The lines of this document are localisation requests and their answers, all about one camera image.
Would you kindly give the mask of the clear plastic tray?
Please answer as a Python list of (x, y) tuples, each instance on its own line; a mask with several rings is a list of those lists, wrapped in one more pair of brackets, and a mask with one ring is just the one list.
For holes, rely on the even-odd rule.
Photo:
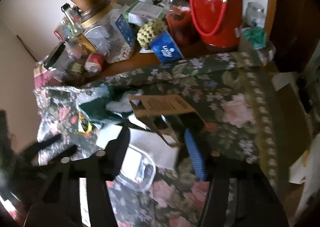
[(145, 151), (129, 144), (116, 180), (136, 192), (148, 191), (156, 174), (156, 164)]

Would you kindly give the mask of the brown cardboard package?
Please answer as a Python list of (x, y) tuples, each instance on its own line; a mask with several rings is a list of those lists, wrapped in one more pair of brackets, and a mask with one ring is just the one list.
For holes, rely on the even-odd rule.
[(168, 144), (170, 147), (184, 145), (185, 130), (194, 136), (204, 132), (204, 120), (179, 95), (130, 95), (129, 102), (135, 117), (152, 132), (161, 138), (168, 134), (175, 139), (175, 144)]

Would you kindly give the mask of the teal plastic wrapper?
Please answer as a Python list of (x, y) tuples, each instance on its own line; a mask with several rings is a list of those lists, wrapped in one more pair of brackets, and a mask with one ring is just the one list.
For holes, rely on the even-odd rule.
[(76, 98), (76, 107), (88, 122), (98, 128), (117, 125), (133, 114), (130, 95), (141, 96), (143, 90), (100, 84), (80, 92)]

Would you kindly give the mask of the yellow green candy wrapper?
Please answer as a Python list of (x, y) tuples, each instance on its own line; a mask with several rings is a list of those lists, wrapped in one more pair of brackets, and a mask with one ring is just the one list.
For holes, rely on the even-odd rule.
[(92, 130), (93, 130), (92, 123), (88, 122), (84, 117), (84, 115), (79, 111), (77, 133), (87, 138), (89, 137)]

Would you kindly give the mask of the white paper sheet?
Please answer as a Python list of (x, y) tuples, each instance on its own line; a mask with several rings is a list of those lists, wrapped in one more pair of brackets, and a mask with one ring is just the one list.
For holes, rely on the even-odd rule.
[(170, 147), (176, 141), (171, 135), (165, 134), (161, 138), (158, 134), (148, 131), (129, 121), (120, 124), (105, 124), (97, 130), (96, 145), (105, 148), (109, 141), (118, 137), (123, 126), (130, 130), (130, 144), (148, 153), (157, 167), (173, 170), (176, 166), (179, 148)]

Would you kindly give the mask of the black-lid glass jar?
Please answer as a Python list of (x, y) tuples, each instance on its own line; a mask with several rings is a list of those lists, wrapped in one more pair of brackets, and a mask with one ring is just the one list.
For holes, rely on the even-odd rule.
[(49, 72), (47, 85), (80, 85), (84, 80), (85, 53), (78, 43), (60, 42), (44, 61)]

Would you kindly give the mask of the small red-label jar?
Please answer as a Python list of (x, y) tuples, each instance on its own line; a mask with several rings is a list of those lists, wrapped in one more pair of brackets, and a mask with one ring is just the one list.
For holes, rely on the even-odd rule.
[(89, 55), (85, 62), (85, 70), (90, 73), (99, 73), (103, 68), (104, 57), (98, 52), (93, 52)]

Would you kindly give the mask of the blue paper cup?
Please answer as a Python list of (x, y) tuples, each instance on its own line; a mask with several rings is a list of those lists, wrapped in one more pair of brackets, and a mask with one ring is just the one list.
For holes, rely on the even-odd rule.
[(152, 51), (162, 64), (184, 59), (179, 47), (176, 45), (167, 30), (160, 33), (149, 44)]

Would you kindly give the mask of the teal crumpled cloth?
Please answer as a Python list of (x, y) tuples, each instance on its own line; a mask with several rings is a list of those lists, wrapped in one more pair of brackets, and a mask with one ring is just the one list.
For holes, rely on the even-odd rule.
[(242, 29), (244, 37), (252, 44), (253, 49), (262, 49), (266, 47), (267, 34), (261, 27), (246, 27)]

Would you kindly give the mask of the clear jar gold lid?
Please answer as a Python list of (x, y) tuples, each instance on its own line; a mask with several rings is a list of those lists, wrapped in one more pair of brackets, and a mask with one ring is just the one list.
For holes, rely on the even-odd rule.
[(119, 9), (109, 5), (91, 18), (84, 18), (81, 26), (85, 37), (109, 64), (132, 57), (136, 35)]

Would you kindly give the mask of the red-capped sauce bottle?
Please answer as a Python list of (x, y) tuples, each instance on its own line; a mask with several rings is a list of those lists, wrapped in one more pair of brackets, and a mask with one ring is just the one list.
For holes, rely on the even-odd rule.
[(192, 43), (196, 31), (189, 3), (186, 0), (166, 0), (164, 9), (169, 32), (175, 43), (180, 46)]

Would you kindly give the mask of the small glass jar white lid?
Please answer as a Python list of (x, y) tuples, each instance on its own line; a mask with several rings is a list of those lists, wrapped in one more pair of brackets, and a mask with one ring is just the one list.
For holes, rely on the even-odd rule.
[(249, 2), (244, 16), (245, 27), (265, 27), (265, 9), (257, 2)]

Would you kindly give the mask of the red thermos jug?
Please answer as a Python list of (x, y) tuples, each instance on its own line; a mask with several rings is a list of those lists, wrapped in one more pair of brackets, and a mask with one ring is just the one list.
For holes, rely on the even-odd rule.
[(189, 0), (193, 24), (210, 47), (233, 49), (240, 42), (242, 0)]

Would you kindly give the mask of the green white medicine box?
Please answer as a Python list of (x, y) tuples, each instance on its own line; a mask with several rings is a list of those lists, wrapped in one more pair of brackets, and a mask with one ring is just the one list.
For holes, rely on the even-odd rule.
[(125, 11), (125, 19), (127, 22), (137, 26), (143, 26), (153, 19), (163, 19), (164, 16), (163, 7), (140, 1), (132, 3)]

